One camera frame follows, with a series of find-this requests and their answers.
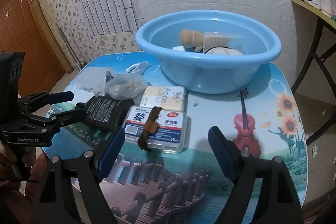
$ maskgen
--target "wooden door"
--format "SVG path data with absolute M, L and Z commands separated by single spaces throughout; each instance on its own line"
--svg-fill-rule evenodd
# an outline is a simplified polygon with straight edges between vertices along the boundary
M 24 52 L 21 96 L 50 91 L 65 74 L 33 19 L 30 0 L 0 0 L 0 52 Z

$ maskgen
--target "red label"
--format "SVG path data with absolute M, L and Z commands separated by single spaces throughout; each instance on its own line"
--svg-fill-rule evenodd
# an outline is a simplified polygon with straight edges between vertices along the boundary
M 167 116 L 168 116 L 169 118 L 174 118 L 174 117 L 176 117 L 177 115 L 179 115 L 177 112 L 169 112 L 169 113 L 167 114 Z

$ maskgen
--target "floral wallpaper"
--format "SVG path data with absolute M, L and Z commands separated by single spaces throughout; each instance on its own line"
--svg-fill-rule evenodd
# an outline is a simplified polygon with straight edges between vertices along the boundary
M 89 36 L 77 0 L 39 0 L 39 3 L 57 43 L 71 64 L 75 62 L 59 34 L 57 25 L 63 27 L 69 43 L 83 63 L 103 54 L 139 51 L 134 32 Z

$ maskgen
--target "barcode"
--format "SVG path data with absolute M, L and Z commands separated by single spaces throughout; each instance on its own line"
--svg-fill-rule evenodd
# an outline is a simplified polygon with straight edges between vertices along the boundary
M 127 125 L 125 128 L 125 133 L 136 135 L 138 132 L 138 127 Z

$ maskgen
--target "black package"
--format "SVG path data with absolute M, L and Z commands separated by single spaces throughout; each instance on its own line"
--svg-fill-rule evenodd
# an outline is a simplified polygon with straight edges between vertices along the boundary
M 76 108 L 86 111 L 82 123 L 91 129 L 110 131 L 116 126 L 122 126 L 129 108 L 134 105 L 132 99 L 115 100 L 109 95 L 93 96 L 86 104 L 78 103 Z

